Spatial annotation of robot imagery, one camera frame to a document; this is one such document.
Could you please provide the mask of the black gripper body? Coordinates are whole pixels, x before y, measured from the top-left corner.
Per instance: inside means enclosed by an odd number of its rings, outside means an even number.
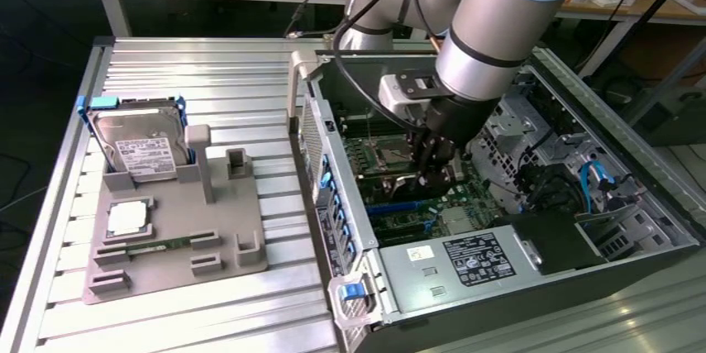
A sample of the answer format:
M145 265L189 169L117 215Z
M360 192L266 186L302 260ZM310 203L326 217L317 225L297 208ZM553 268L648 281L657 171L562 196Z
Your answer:
M486 101L460 96L433 98L426 110L422 143L428 145L436 140L440 144L445 141L457 149L465 148L480 134L497 105L497 98Z

